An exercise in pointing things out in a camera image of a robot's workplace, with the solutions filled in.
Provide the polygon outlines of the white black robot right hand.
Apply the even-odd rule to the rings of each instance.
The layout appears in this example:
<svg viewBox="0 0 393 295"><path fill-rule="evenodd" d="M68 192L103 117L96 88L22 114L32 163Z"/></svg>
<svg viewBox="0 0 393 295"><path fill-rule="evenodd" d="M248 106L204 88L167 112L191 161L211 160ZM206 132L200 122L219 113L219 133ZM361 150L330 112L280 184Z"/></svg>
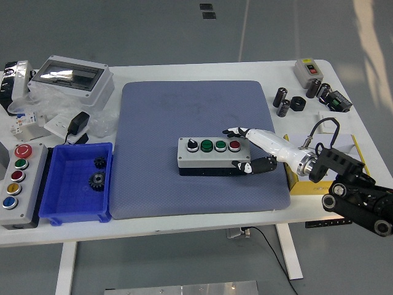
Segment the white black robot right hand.
<svg viewBox="0 0 393 295"><path fill-rule="evenodd" d="M271 131L235 127L226 129L222 133L229 138L243 137L248 139L252 144L276 157L278 162L286 163L294 173L300 176L306 175L307 164L313 158L309 149L300 149Z"/></svg>

